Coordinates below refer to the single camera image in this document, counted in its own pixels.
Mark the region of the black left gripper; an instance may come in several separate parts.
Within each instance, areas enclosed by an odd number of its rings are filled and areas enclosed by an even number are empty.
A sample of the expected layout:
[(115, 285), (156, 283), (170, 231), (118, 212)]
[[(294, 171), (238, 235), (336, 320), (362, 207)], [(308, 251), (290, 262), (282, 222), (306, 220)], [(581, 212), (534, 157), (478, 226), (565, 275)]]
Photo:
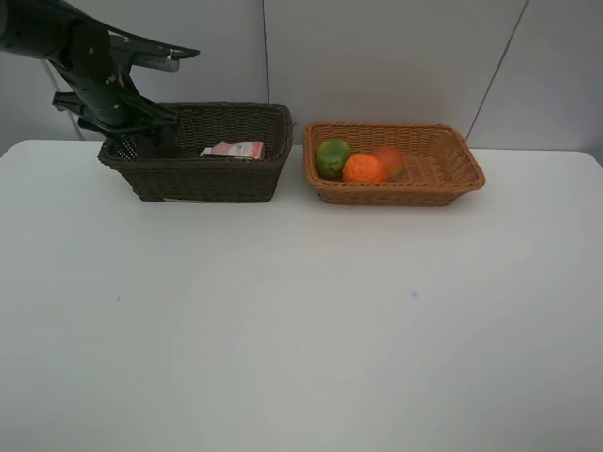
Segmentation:
[(136, 89), (133, 66), (175, 73), (199, 50), (145, 39), (117, 28), (75, 20), (65, 46), (49, 63), (72, 89), (53, 105), (78, 117), (78, 125), (106, 137), (134, 134), (148, 141), (174, 141), (179, 114)]

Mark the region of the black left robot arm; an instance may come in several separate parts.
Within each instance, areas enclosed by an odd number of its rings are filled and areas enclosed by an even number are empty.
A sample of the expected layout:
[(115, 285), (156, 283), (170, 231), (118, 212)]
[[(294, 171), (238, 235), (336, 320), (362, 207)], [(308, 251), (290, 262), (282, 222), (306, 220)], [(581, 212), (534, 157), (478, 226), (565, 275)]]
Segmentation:
[(2, 2), (1, 48), (47, 61), (71, 88), (56, 93), (53, 106), (109, 138), (174, 131), (177, 113), (142, 96), (130, 73), (135, 66), (174, 73), (199, 54), (120, 30), (65, 1)]

